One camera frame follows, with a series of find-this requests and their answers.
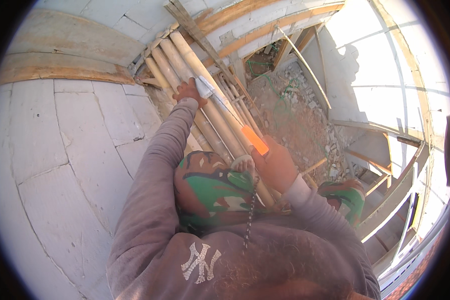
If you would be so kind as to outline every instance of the ny logo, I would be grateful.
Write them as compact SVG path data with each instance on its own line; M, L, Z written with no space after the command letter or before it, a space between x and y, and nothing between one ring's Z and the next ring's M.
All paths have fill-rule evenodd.
M202 283L205 281L205 274L204 274L204 267L207 269L207 280L212 280L214 278L214 264L217 261L217 259L222 255L219 250L215 251L215 254L211 258L210 266L207 265L207 262L205 261L205 256L207 255L208 248L210 248L207 244L202 244L201 252L198 253L197 249L195 248L195 242L190 245L190 259L182 265L182 271L183 277L185 277L185 280L188 280L190 277L190 274L192 273L193 269L198 266L198 279L195 281L196 284Z

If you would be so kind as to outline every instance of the sleeve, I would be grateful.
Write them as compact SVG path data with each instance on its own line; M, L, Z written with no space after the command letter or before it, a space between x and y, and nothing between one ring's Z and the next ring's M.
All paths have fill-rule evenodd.
M198 102L182 99L170 112L143 155L115 228L107 279L117 297L162 255L178 230L173 174L183 159Z
M340 248L360 277L365 278L366 290L360 292L380 299L380 286L373 274L365 246L348 221L324 197L317 194L317 189L308 187L300 174L283 196L293 207L293 214L302 220L306 230Z

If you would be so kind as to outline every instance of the hand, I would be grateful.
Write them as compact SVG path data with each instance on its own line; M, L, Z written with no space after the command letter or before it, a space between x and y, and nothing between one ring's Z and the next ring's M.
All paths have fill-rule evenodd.
M270 135L265 135L262 140L270 150L266 157L263 157L255 147L250 146L253 148L251 155L255 167L264 183L284 194L292 186L298 175L292 156L288 153L287 148L277 144Z
M195 78L190 77L188 80L188 84L185 81L182 81L182 83L176 87L178 90L178 94L174 94L172 96L173 99L175 99L177 102L180 102L180 100L190 97L198 102L198 109L201 109L204 107L205 104L207 104L207 99L204 99L200 97L200 94L198 93L197 86L195 85Z

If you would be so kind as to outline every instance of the green wire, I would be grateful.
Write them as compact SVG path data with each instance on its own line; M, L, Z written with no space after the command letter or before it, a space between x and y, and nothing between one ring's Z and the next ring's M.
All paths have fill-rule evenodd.
M325 157L327 158L327 170L328 170L327 177L328 177L328 179L330 179L330 163L329 163L330 160L328 159L328 153L327 153L327 151L325 151L325 148L324 148L319 142L317 142L317 141L312 137L312 135L310 135L310 133L308 132L308 130L305 129L305 127L303 127L302 124L300 124L300 122L295 118L295 116L292 115L292 110L290 109L291 106L292 106L291 101L290 101L290 104L287 104L287 102L286 102L286 100L285 100L285 95L287 94L288 88L298 88L299 85L300 85L299 80L298 80L297 78L292 78L292 79L290 79L290 81L288 81L287 87L285 87L285 91L283 92L283 95L281 95L280 93L278 93L278 92L276 91L276 89L275 89L274 85L272 84L272 81L270 80L270 77L268 77L268 75L266 75L266 74L256 74L256 73L254 73L253 70L252 70L252 63L254 63L254 64L260 64L260 65L272 65L273 63L263 63L263 62L256 62L256 61L250 61L250 60L247 60L246 62L248 63L248 67L250 68L250 72L251 72L253 75L255 75L255 76L264 76L264 77L266 77L266 78L268 79L268 82L270 83L271 89L274 91L275 94L277 94L277 96L280 97L280 98L277 100L277 102L275 103L275 106L274 106L273 112L272 112L272 115L273 115L273 121L275 122L276 128L278 129L280 126L282 126L283 124L287 123L290 119L293 120L296 124L298 124L299 127L300 127L300 129L301 129L301 130L302 130L309 138L311 138L312 141L313 141L318 147L320 147L320 148L322 149L323 153L325 154ZM283 122L283 124L279 124L279 123L277 122L276 117L275 117L275 116L276 116L276 113L277 113L277 112L279 112L279 113L287 113L287 111L288 111L288 117L287 117L286 120Z

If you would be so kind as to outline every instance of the chain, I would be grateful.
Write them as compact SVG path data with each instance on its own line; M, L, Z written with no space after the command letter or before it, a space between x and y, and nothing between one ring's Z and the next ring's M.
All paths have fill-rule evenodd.
M253 184L252 204L250 206L250 211L248 213L248 220L246 221L245 236L243 237L243 252L245 252L249 248L250 228L252 227L252 218L253 218L253 214L255 212L255 203L257 201L258 180L255 180L255 182L256 183Z

